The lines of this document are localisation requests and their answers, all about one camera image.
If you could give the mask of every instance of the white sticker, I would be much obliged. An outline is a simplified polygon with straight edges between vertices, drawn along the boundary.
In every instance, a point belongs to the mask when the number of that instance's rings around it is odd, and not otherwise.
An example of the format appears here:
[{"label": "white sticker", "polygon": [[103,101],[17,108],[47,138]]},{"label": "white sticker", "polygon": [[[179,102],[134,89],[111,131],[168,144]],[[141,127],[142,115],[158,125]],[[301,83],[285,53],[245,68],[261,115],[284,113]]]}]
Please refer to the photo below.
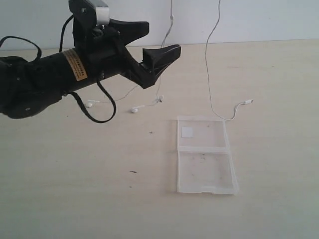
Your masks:
[{"label": "white sticker", "polygon": [[181,128],[182,138],[193,138],[193,128],[192,127],[182,127]]}]

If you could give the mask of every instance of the plastic box lid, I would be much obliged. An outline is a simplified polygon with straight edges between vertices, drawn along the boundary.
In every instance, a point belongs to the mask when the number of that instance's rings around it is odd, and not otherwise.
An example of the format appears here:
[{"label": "plastic box lid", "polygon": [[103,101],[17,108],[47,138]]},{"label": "plastic box lid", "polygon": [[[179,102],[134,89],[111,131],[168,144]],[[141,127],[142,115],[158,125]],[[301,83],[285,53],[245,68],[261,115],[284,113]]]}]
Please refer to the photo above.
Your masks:
[{"label": "plastic box lid", "polygon": [[239,190],[225,121],[179,116],[177,129],[180,193],[236,194]]}]

